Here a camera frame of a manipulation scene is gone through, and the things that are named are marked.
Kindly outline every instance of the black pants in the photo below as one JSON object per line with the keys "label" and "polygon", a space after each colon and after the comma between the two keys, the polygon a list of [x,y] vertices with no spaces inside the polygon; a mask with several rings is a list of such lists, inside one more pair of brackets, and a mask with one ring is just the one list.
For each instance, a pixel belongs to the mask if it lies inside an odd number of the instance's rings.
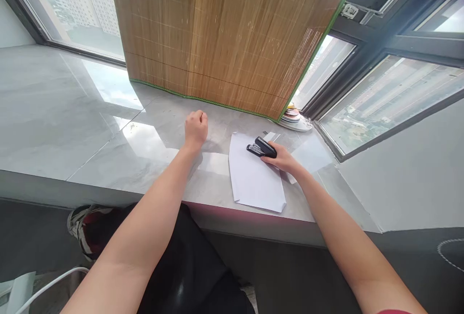
{"label": "black pants", "polygon": [[[87,242],[102,251],[134,206],[113,209],[87,224]],[[238,282],[184,204],[180,206],[173,235],[148,282],[138,313],[254,313]]]}

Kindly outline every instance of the bamboo curtain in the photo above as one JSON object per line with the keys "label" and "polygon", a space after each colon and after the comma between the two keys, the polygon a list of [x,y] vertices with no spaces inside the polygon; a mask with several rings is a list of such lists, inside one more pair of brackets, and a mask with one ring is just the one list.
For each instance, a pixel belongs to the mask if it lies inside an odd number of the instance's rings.
{"label": "bamboo curtain", "polygon": [[278,120],[341,0],[115,0],[131,79]]}

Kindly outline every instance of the shoe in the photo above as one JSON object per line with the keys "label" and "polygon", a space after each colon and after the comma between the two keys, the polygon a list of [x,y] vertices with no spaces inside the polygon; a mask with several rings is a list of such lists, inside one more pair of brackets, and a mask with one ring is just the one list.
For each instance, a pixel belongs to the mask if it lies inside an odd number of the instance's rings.
{"label": "shoe", "polygon": [[67,226],[70,235],[79,241],[82,253],[90,262],[97,259],[98,248],[87,242],[86,224],[99,219],[102,214],[108,214],[113,208],[100,205],[82,205],[70,212]]}

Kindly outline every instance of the stapler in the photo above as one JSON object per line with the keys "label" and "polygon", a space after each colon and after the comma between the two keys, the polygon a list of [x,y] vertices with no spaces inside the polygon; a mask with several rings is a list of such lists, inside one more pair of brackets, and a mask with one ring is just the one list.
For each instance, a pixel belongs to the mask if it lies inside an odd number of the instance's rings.
{"label": "stapler", "polygon": [[265,141],[262,137],[257,137],[255,139],[255,143],[252,145],[248,145],[246,149],[258,157],[262,157],[262,156],[266,156],[270,158],[277,157],[276,149],[274,149],[271,145],[269,145],[267,141]]}

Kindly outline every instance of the marble countertop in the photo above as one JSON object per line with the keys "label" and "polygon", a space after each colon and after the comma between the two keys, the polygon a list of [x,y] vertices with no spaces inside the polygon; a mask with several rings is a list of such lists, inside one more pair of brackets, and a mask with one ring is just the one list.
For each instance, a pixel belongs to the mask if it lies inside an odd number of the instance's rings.
{"label": "marble countertop", "polygon": [[186,116],[201,109],[208,113],[208,137],[184,201],[314,222],[301,188],[285,173],[287,205],[281,214],[233,201],[231,134],[274,132],[281,134],[278,143],[303,154],[302,161],[318,156],[309,145],[320,143],[317,151],[323,148],[332,162],[313,176],[364,230],[379,232],[315,130],[295,132],[262,117],[131,83],[123,68],[43,46],[0,49],[0,65],[0,127],[7,130],[0,143],[2,170],[144,194],[182,146]]}

